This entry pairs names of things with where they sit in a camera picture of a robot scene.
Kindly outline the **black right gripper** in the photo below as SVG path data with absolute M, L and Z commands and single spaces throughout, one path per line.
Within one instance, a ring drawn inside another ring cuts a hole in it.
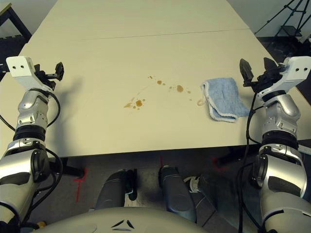
M 277 67 L 274 60 L 264 57 L 265 72 L 257 77 L 257 81 L 252 81 L 254 75 L 250 64 L 245 59 L 240 59 L 240 73 L 243 77 L 243 86 L 251 87 L 254 92 L 260 92 L 271 87 L 282 78 L 280 71 L 282 68 Z

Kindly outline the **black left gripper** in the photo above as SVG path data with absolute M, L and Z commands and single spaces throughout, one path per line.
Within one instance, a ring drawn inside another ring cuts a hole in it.
M 40 70 L 40 64 L 34 65 L 35 76 L 46 86 L 54 89 L 56 82 L 53 79 L 62 81 L 64 76 L 64 66 L 62 62 L 59 62 L 55 67 L 55 74 L 46 74 L 45 71 Z

